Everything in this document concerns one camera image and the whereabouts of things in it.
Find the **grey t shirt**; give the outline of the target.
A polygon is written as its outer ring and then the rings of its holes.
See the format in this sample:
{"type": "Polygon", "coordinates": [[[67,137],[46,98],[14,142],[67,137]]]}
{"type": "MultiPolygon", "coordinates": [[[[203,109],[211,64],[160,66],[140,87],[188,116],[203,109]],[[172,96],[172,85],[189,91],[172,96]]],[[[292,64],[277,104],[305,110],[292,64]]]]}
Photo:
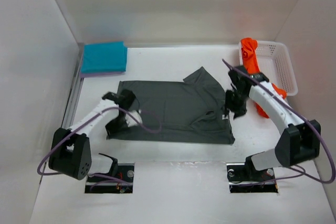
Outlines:
{"type": "Polygon", "coordinates": [[[140,110],[139,125],[109,139],[206,144],[234,143],[229,118],[224,115],[225,90],[203,67],[183,79],[169,81],[121,81],[117,94],[131,90],[136,100],[130,111],[140,110]]]}

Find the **teal t shirt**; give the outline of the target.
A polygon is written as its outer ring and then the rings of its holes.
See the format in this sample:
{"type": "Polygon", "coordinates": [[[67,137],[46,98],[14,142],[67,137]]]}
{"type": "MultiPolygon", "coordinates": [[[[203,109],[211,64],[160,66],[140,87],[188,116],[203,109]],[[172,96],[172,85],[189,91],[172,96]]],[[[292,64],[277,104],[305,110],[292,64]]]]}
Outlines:
{"type": "Polygon", "coordinates": [[[125,72],[128,48],[122,41],[87,44],[83,49],[82,74],[125,72]]]}

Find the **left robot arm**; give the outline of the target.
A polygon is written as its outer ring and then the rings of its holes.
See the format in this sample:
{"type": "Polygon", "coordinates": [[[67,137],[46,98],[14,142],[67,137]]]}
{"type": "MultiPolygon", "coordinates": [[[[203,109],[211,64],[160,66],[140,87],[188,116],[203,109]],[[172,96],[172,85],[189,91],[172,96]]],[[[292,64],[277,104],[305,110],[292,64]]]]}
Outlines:
{"type": "Polygon", "coordinates": [[[90,141],[106,131],[108,137],[137,125],[132,117],[141,121],[137,111],[130,111],[136,100],[135,94],[127,89],[120,94],[108,92],[98,105],[82,120],[70,126],[59,128],[54,133],[48,167],[57,173],[77,180],[84,179],[92,173],[100,173],[106,181],[113,181],[118,175],[118,168],[105,163],[99,168],[92,162],[90,141]]]}

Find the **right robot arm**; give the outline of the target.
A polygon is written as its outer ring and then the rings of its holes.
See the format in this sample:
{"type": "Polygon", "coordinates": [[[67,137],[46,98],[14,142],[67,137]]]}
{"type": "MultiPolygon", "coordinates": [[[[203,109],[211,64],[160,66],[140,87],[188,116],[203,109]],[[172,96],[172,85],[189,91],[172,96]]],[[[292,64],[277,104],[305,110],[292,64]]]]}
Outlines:
{"type": "Polygon", "coordinates": [[[320,154],[321,126],[296,113],[275,91],[262,73],[248,74],[244,66],[231,67],[228,73],[232,89],[226,91],[225,114],[234,118],[247,112],[246,102],[256,102],[276,126],[280,138],[268,151],[247,156],[237,175],[259,182],[261,174],[275,167],[290,168],[320,154]]]}

